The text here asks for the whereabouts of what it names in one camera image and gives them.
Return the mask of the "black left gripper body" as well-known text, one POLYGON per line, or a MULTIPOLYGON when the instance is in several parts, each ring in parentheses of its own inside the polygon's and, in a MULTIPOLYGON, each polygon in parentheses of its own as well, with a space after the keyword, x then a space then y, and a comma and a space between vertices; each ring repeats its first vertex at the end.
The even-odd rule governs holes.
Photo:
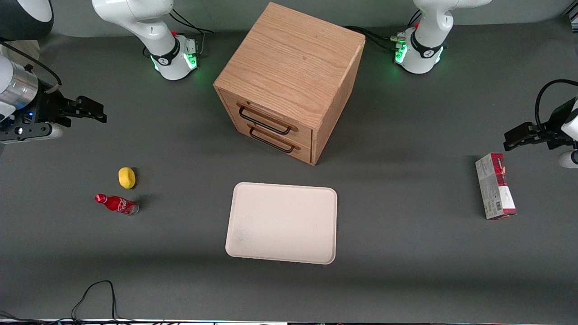
POLYGON ((566 126, 565 124, 577 121, 577 104, 575 100, 569 100, 554 109, 547 120, 541 124, 544 129, 544 138, 549 150, 554 150, 562 146, 573 146, 576 148, 577 128, 566 126))

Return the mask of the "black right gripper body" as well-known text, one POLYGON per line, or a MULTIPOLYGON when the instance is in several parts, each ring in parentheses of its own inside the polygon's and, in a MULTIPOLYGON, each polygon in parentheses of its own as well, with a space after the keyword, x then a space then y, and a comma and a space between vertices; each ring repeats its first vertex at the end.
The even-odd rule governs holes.
POLYGON ((40 92, 25 108, 25 136, 62 136, 72 123, 68 113, 78 113, 75 100, 60 91, 40 92))

